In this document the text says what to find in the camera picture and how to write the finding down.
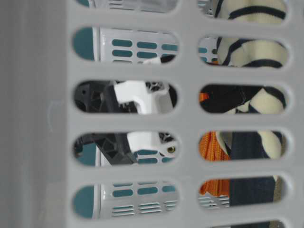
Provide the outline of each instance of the orange fabric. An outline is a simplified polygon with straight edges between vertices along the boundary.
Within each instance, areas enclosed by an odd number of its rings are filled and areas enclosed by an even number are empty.
[[[208,99],[208,94],[201,93],[199,100]],[[230,160],[229,156],[220,147],[215,132],[209,132],[203,136],[199,144],[199,152],[208,161]],[[209,180],[200,188],[200,194],[209,192],[213,196],[229,196],[229,180]]]

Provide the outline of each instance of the metal screw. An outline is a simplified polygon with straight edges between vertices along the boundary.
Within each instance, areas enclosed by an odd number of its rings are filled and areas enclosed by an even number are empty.
[[[174,152],[175,152],[175,147],[174,147],[174,146],[169,147],[169,148],[167,149],[167,151],[168,151],[168,153],[174,153]]]

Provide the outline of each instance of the navy and cream striped cloth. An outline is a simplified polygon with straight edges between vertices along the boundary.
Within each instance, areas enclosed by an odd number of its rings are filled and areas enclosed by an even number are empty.
[[[279,24],[285,19],[282,0],[212,0],[214,17],[242,22]],[[219,37],[218,63],[233,67],[280,68],[287,62],[286,48],[276,41]],[[263,86],[252,99],[229,111],[232,114],[279,114],[285,97],[278,87]],[[282,135],[273,131],[217,133],[223,149],[229,147],[230,158],[276,159],[282,154]],[[274,200],[277,176],[230,181],[230,205],[266,203]],[[273,222],[233,226],[234,228],[269,228]]]

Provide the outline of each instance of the white plastic crate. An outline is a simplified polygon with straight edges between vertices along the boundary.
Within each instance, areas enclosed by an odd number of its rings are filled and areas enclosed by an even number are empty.
[[[175,0],[92,0],[90,1],[90,7],[166,13],[175,8],[176,2]],[[198,6],[204,13],[212,14],[210,12],[210,1],[199,1]],[[95,61],[140,64],[151,57],[178,55],[178,42],[172,34],[167,32],[95,27],[93,28],[93,40]],[[215,38],[207,37],[202,39],[198,48],[199,56],[203,61],[211,62],[217,58],[216,53],[213,51],[215,48]],[[115,51],[127,51],[132,56],[115,56]],[[164,161],[174,157],[175,155],[170,158],[164,157],[159,152],[154,154],[141,154],[139,152],[137,154],[139,163],[144,160],[149,162],[152,160],[154,164],[165,163]],[[96,148],[96,165],[110,165],[98,148]],[[176,205],[178,193],[175,191],[164,193],[162,192],[163,186],[164,183],[161,180],[149,184],[148,187],[156,188],[158,192],[147,197],[147,195],[140,196],[136,194],[137,190],[142,187],[138,183],[130,183],[129,186],[121,187],[105,184],[95,185],[93,218],[105,219],[170,211],[174,207],[168,207],[167,202],[174,202],[174,205]],[[116,190],[132,190],[133,194],[129,197],[114,197],[113,192]],[[199,197],[199,203],[207,209],[219,209],[229,206],[229,198],[226,196],[214,197],[207,193]],[[151,206],[151,210],[141,209],[141,205],[145,204],[155,204],[155,207]]]

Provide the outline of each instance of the grey plastic panel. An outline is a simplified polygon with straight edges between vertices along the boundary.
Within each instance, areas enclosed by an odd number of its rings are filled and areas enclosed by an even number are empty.
[[[282,25],[262,26],[208,19],[201,14],[196,0],[180,0],[174,11],[160,15],[91,10],[74,0],[2,0],[1,227],[207,228],[265,220],[281,220],[287,228],[303,227],[304,1],[287,3],[289,14]],[[84,61],[72,50],[72,35],[81,27],[94,25],[169,30],[179,40],[179,55],[165,66]],[[208,67],[197,54],[198,41],[208,34],[275,37],[287,46],[290,59],[279,71]],[[79,112],[72,101],[75,86],[103,77],[165,79],[178,90],[179,104],[165,116],[89,116]],[[212,83],[279,84],[287,90],[290,106],[277,116],[206,114],[199,107],[197,94],[204,85]],[[289,140],[290,151],[277,161],[210,164],[199,157],[198,141],[203,132],[218,129],[282,131]],[[181,142],[181,153],[157,169],[110,167],[101,172],[82,167],[73,159],[72,143],[82,133],[100,130],[170,131]],[[197,189],[208,179],[272,173],[281,175],[287,183],[287,196],[277,204],[211,213],[197,203]],[[167,215],[90,221],[72,211],[73,195],[85,185],[155,180],[160,176],[175,184],[180,193],[179,206]]]

